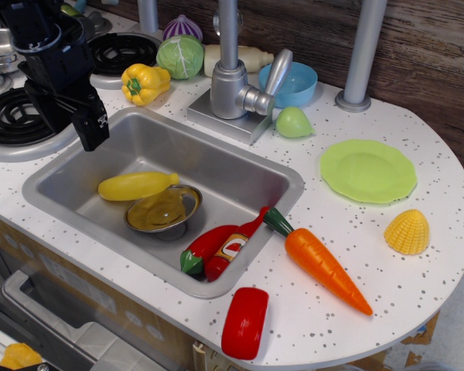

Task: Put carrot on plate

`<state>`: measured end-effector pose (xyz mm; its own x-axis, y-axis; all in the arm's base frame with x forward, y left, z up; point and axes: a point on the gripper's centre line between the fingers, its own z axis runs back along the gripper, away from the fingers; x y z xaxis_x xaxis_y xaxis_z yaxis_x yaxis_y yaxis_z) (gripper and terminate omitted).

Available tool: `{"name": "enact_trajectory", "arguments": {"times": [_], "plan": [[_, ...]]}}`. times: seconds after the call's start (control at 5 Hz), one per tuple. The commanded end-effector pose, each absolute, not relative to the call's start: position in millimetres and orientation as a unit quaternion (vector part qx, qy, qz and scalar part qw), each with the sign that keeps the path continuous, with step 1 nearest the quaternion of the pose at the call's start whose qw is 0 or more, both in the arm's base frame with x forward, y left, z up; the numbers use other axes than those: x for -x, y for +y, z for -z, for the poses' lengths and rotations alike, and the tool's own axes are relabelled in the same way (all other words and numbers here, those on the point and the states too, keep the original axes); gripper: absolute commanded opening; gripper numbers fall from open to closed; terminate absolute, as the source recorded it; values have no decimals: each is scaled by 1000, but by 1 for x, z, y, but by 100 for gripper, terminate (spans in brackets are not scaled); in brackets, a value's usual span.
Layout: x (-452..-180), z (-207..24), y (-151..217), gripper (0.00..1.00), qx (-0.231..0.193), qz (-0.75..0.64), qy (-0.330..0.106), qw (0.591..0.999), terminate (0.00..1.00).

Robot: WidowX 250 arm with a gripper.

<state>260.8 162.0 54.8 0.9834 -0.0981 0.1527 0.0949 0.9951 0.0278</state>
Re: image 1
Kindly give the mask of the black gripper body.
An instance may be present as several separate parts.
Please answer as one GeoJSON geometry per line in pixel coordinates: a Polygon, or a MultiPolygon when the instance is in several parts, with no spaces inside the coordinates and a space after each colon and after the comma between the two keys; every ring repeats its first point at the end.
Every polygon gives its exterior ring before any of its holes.
{"type": "Polygon", "coordinates": [[[27,76],[26,93],[48,127],[61,132],[80,105],[99,98],[90,85],[94,61],[84,26],[19,23],[12,27],[12,39],[26,58],[19,67],[27,76]]]}

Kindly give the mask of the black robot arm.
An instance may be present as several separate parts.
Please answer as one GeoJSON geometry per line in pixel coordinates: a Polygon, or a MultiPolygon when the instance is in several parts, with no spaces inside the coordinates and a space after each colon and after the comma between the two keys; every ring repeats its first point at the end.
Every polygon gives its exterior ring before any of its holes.
{"type": "Polygon", "coordinates": [[[24,88],[41,118],[55,133],[72,124],[84,150],[93,151],[109,137],[107,112],[90,82],[95,63],[85,27],[61,7],[60,1],[0,1],[0,23],[24,58],[24,88]]]}

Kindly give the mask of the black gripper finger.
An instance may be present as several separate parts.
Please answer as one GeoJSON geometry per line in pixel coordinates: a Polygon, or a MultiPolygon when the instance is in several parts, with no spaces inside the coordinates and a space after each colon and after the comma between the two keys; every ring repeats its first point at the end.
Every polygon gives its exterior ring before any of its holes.
{"type": "Polygon", "coordinates": [[[71,121],[85,151],[94,151],[109,139],[107,112],[99,98],[92,97],[71,115],[71,121]]]}

